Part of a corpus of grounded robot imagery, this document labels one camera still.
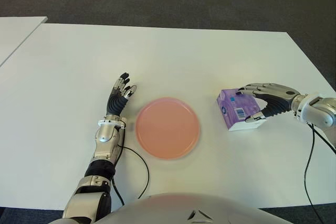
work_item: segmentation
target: barcode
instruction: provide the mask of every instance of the barcode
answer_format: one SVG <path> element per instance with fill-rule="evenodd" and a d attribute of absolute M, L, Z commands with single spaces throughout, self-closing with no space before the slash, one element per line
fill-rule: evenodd
<path fill-rule="evenodd" d="M 236 111 L 236 114 L 237 114 L 239 120 L 246 118 L 246 115 L 245 115 L 245 112 L 244 112 L 243 108 L 237 108 L 237 109 L 235 109 L 235 111 Z"/>

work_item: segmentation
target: robotic arm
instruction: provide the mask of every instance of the robotic arm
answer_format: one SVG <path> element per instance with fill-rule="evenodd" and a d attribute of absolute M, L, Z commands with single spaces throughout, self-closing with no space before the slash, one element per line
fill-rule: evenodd
<path fill-rule="evenodd" d="M 240 88 L 239 94 L 249 94 L 265 100 L 264 109 L 245 119 L 253 122 L 293 110 L 302 123 L 312 123 L 322 129 L 336 146 L 336 98 L 323 98 L 319 93 L 302 95 L 295 89 L 275 83 L 252 83 Z"/>
<path fill-rule="evenodd" d="M 153 196 L 125 206 L 123 211 L 111 215 L 111 181 L 122 152 L 118 145 L 123 146 L 126 127 L 125 118 L 120 118 L 120 113 L 136 91 L 136 86 L 124 88 L 129 82 L 128 76 L 124 73 L 116 81 L 108 100 L 106 116 L 98 122 L 100 128 L 95 137 L 97 146 L 85 176 L 70 198 L 62 219 L 51 224 L 92 224 L 98 220 L 102 224 L 129 223 L 130 216 L 137 223 L 151 223 L 155 216 L 162 223 L 231 223 L 228 218 L 235 216 L 258 220 L 258 223 L 288 223 L 225 199 L 188 194 Z M 249 84 L 238 90 L 237 95 L 240 94 L 253 95 L 267 102 L 264 109 L 247 117 L 246 122 L 293 110 L 300 122 L 312 123 L 321 128 L 333 146 L 336 146 L 336 98 L 323 98 L 318 93 L 302 95 L 295 89 L 274 83 Z M 197 216 L 199 220 L 194 220 L 196 211 L 193 209 L 202 209 L 197 212 L 200 214 Z M 214 215 L 210 217 L 204 211 Z M 237 220 L 235 223 L 245 223 L 246 219 L 241 220 L 243 222 Z"/>
<path fill-rule="evenodd" d="M 115 167 L 121 155 L 125 137 L 125 118 L 120 113 L 128 99 L 136 91 L 136 86 L 125 85 L 130 81 L 124 73 L 117 79 L 111 91 L 106 116 L 98 122 L 96 150 L 78 186 L 70 198 L 62 219 L 53 221 L 56 224 L 94 223 L 111 212 L 111 181 Z"/>

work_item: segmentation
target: gray carpet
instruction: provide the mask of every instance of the gray carpet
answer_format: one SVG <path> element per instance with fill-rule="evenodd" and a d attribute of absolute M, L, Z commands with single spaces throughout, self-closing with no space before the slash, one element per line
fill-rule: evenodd
<path fill-rule="evenodd" d="M 50 23 L 286 31 L 336 88 L 336 0 L 0 0 L 0 16 L 41 15 Z"/>

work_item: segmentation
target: silver metal joint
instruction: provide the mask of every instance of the silver metal joint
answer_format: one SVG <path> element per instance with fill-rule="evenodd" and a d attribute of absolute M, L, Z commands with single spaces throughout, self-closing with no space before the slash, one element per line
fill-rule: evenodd
<path fill-rule="evenodd" d="M 294 111 L 294 114 L 298 111 L 299 104 L 306 96 L 306 94 L 298 94 L 294 97 L 292 104 L 290 105 L 290 109 Z"/>

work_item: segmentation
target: black finger segment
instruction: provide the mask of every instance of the black finger segment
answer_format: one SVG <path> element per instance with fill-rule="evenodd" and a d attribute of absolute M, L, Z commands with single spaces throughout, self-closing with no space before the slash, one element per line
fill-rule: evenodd
<path fill-rule="evenodd" d="M 122 78 L 122 79 L 125 80 L 125 79 L 127 79 L 128 76 L 130 76 L 130 75 L 129 75 L 128 73 L 125 72 L 125 73 L 123 73 L 123 74 L 120 76 L 120 78 Z"/>

